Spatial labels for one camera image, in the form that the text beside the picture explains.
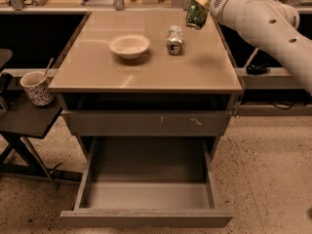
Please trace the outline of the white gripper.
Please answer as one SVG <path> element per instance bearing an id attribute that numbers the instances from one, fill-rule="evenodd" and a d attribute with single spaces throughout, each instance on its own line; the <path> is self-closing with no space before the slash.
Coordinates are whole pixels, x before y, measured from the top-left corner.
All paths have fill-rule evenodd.
<path id="1" fill-rule="evenodd" d="M 219 23 L 238 23 L 244 18 L 247 0 L 195 0 L 203 7 L 210 5 L 211 16 Z"/>

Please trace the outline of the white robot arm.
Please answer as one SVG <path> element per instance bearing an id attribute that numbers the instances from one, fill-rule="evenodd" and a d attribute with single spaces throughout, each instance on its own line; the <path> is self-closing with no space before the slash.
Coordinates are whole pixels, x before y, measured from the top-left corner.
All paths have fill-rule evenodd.
<path id="1" fill-rule="evenodd" d="M 312 41 L 297 31 L 297 10 L 277 0 L 195 0 L 212 18 L 276 59 L 312 94 Z"/>

